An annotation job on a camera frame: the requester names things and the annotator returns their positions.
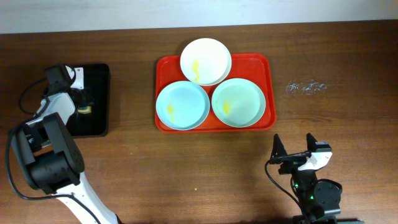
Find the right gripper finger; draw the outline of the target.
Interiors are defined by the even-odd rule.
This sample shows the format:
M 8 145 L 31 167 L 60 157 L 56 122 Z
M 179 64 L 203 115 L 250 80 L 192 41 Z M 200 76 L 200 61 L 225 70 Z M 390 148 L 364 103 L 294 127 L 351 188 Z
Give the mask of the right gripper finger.
M 287 155 L 287 152 L 284 148 L 284 145 L 282 144 L 282 141 L 280 140 L 279 135 L 274 134 L 273 146 L 272 146 L 272 152 L 271 152 L 270 159 L 275 159 L 277 157 L 283 157 L 286 155 Z
M 310 152 L 315 152 L 317 150 L 317 140 L 313 137 L 311 133 L 307 133 L 306 135 L 307 140 L 307 150 Z

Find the green yellow sponge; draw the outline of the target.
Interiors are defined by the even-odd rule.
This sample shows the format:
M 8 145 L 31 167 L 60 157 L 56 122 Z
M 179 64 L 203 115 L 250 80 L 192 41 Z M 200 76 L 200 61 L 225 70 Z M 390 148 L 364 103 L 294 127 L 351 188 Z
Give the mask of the green yellow sponge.
M 77 112 L 79 114 L 90 114 L 91 113 L 91 106 L 85 106 L 78 108 Z

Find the light blue plate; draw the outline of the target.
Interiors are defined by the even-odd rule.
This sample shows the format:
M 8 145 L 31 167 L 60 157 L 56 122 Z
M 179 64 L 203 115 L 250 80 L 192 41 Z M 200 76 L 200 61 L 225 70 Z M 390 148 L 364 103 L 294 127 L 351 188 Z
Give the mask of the light blue plate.
M 161 90 L 155 110 L 168 128 L 187 131 L 206 120 L 210 112 L 210 99 L 201 86 L 189 81 L 178 81 Z

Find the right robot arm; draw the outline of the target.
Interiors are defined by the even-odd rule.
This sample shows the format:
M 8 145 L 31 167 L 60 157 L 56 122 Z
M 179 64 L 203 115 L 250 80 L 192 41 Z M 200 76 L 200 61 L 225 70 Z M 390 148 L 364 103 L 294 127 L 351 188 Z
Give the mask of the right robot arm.
M 301 214 L 292 218 L 292 223 L 362 223 L 358 219 L 337 219 L 341 213 L 340 202 L 343 187 L 330 179 L 319 179 L 316 171 L 324 168 L 332 157 L 332 148 L 326 141 L 317 141 L 312 134 L 306 135 L 307 150 L 288 154 L 278 134 L 273 137 L 270 159 L 264 170 L 269 180 L 287 194 L 299 207 Z M 270 175 L 269 165 L 279 165 L 280 175 L 291 175 L 289 193 Z

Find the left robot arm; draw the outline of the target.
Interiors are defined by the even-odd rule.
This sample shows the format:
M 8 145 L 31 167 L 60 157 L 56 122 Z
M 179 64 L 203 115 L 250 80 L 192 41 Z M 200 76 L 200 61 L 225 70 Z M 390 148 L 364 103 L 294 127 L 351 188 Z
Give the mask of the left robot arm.
M 46 68 L 47 86 L 40 108 L 11 129 L 6 143 L 6 173 L 13 191 L 24 200 L 56 198 L 81 223 L 120 223 L 97 196 L 85 175 L 76 138 L 102 137 L 109 127 L 110 70 L 107 64 Z M 13 182 L 13 151 L 27 184 L 44 196 L 22 194 Z

